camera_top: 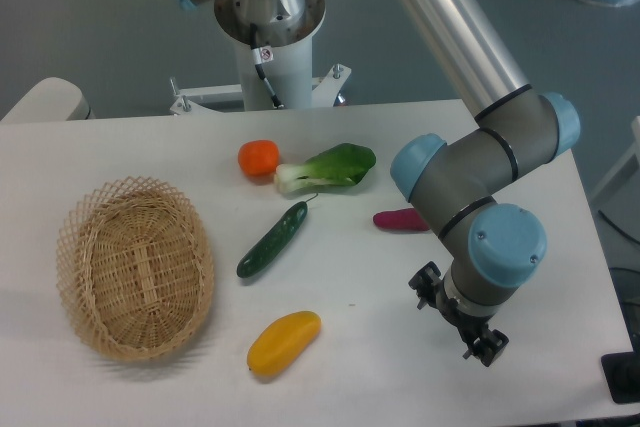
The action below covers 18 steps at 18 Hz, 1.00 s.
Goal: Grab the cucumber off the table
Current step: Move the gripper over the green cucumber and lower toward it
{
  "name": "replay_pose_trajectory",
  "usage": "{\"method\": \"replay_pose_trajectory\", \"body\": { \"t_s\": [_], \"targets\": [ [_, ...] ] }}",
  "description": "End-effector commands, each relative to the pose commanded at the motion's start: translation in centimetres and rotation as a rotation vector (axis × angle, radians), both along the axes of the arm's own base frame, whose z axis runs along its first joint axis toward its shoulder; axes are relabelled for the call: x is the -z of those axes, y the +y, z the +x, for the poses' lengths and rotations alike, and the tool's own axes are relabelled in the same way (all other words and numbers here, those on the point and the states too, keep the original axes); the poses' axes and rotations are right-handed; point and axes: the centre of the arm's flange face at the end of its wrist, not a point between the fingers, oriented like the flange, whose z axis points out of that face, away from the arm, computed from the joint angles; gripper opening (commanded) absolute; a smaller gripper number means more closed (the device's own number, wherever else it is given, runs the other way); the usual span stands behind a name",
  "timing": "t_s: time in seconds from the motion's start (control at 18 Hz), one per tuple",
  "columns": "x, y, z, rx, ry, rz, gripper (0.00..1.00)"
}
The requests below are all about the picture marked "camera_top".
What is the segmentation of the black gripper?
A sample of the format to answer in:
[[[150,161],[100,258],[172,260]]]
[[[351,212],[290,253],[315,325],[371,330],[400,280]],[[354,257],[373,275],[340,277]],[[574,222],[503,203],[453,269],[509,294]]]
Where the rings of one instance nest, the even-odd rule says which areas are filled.
[[[426,306],[437,309],[459,331],[467,346],[464,359],[474,357],[483,366],[490,367],[500,357],[509,338],[503,332],[489,328],[493,308],[466,298],[450,274],[445,274],[442,279],[437,265],[429,261],[414,274],[408,285],[418,298],[418,309]]]

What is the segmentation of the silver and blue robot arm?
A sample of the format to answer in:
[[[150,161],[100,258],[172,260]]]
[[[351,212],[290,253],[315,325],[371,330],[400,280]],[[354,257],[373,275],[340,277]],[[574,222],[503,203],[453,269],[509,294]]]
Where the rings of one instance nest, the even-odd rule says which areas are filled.
[[[178,3],[191,10],[208,1],[235,44],[246,110],[308,109],[328,96],[329,81],[311,74],[324,0]],[[420,136],[391,164],[398,189],[453,258],[446,272],[425,265],[410,286],[458,329],[468,356],[490,365],[508,339],[489,321],[546,252],[539,220],[494,196],[569,150],[580,121],[562,96],[533,90],[475,0],[401,1],[477,125],[451,144]]]

